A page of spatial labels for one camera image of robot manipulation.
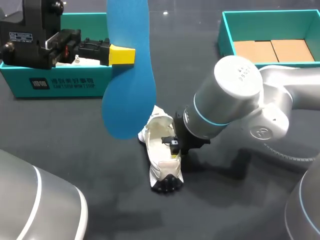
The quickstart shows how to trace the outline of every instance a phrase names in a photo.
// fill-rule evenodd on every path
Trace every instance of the shoe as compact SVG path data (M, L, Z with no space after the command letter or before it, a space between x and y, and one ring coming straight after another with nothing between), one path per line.
M181 173L181 152L172 153L171 144L164 139L175 141L176 133L173 118L160 107L154 106L146 126L138 133L144 143L150 160L150 185L159 193L168 193L180 189L184 179Z

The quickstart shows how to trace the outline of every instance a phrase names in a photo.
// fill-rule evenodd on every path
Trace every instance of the dark floor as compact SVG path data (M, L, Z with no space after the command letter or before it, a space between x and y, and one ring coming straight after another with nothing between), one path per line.
M103 12L103 0L66 0L66 12ZM0 0L6 13L17 0ZM218 60L223 10L317 9L317 0L149 0L157 104L169 114L188 103ZM76 185L88 202L88 240L286 240L284 204L301 174L252 159L247 177L184 173L170 196L150 191L136 139L108 135L100 99L16 100L0 78L0 149ZM296 111L290 136L315 148L320 113ZM219 166L210 146L190 159Z

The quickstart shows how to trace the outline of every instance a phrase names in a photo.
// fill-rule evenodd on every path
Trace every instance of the cardboard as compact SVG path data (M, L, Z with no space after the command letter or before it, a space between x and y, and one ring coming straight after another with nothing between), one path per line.
M314 62L314 58L303 39L271 40L279 62Z
M254 64L315 61L303 39L235 41L233 44L237 55Z
M253 63L278 62L270 41L235 41L236 54Z

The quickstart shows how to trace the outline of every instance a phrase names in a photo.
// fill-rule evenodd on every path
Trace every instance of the shoe insole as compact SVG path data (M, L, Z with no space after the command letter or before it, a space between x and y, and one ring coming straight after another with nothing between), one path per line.
M135 49L134 67L112 66L112 81L102 99L108 132L118 139L136 137L156 104L156 85L150 59L148 0L107 0L110 42Z
M174 135L169 129L164 128L159 124L155 124L150 130L150 136L148 139L148 148L150 158L154 162L160 161L172 161L174 157L171 155L170 146L162 143L163 136Z

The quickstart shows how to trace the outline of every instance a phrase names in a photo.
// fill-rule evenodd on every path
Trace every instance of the cable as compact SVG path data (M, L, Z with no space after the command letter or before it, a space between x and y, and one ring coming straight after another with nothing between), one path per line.
M274 150L272 147L270 147L267 144L263 144L263 146L269 150L270 152L272 152L274 155L276 155L279 158L285 159L285 160L291 160L291 161L295 161L295 162L313 162L316 157L318 156L314 156L314 157L294 157L294 156L289 156L289 155L285 155L277 150Z

